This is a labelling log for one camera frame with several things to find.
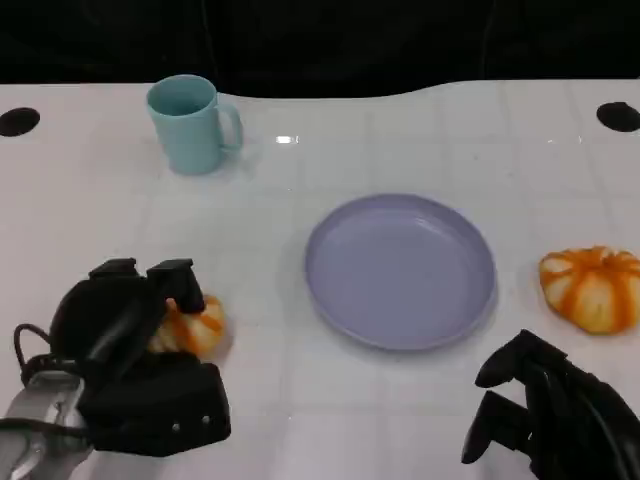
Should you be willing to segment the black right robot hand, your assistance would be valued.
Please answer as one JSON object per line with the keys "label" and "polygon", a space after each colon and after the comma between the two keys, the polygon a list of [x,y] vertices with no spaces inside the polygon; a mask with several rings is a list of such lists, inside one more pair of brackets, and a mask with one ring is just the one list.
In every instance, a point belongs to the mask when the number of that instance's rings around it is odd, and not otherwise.
{"label": "black right robot hand", "polygon": [[479,460],[491,443],[525,454],[538,479],[636,479],[639,419],[608,383],[566,353],[521,330],[481,366],[485,394],[461,461]]}

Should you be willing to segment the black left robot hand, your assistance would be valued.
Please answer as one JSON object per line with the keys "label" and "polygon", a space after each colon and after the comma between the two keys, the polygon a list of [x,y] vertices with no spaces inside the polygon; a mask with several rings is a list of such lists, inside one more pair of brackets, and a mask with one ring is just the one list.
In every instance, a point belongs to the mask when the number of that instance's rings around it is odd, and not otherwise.
{"label": "black left robot hand", "polygon": [[110,259],[65,294],[49,330],[51,353],[100,380],[122,377],[143,355],[172,300],[187,313],[204,310],[188,258],[136,270],[133,258]]}

